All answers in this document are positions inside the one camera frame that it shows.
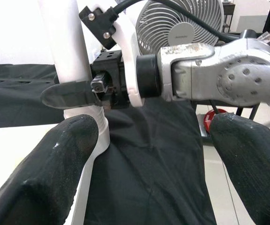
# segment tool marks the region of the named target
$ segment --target white wall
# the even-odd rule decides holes
[[[101,45],[82,27],[92,61]],[[54,63],[37,0],[0,0],[0,64],[3,63]]]
[[[240,16],[245,15],[268,15],[270,2],[268,0],[234,0],[234,16],[230,31],[236,32]]]

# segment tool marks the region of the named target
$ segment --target fan motor hub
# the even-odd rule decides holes
[[[195,37],[195,29],[192,24],[188,22],[181,22],[176,24],[168,34],[168,44],[184,45],[192,43]]]

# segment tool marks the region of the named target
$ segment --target black connector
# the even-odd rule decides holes
[[[91,12],[86,6],[79,13],[79,17],[106,49],[111,49],[116,45],[112,39],[112,35],[116,32],[113,23],[119,16],[112,7],[103,13],[100,8]]]

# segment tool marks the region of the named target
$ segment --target screw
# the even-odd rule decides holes
[[[90,21],[93,21],[95,18],[96,18],[96,17],[94,16],[93,13],[88,14],[88,19],[89,19]]]
[[[244,75],[249,75],[249,73],[250,73],[249,69],[244,69],[244,70],[243,70],[243,74],[244,74]]]
[[[255,80],[255,82],[256,82],[256,83],[260,83],[260,82],[262,82],[262,79],[261,79],[261,78],[257,78],[257,79]]]
[[[108,32],[106,32],[106,33],[103,34],[103,37],[105,39],[108,39],[109,37],[111,37],[111,35]]]
[[[201,60],[196,60],[195,63],[196,63],[197,66],[200,66],[202,64],[202,61]]]
[[[230,78],[230,80],[234,80],[235,79],[235,76],[233,74],[230,74],[229,75],[229,78]]]

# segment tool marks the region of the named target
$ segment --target white plastic mount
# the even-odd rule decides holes
[[[105,12],[108,8],[116,5],[114,0],[96,0],[88,2],[87,6],[91,12],[97,8]],[[136,75],[136,58],[140,52],[135,27],[124,13],[119,15],[119,18],[114,22],[114,27],[116,32],[112,38],[121,48],[130,103],[133,107],[143,106],[144,99],[140,97]]]

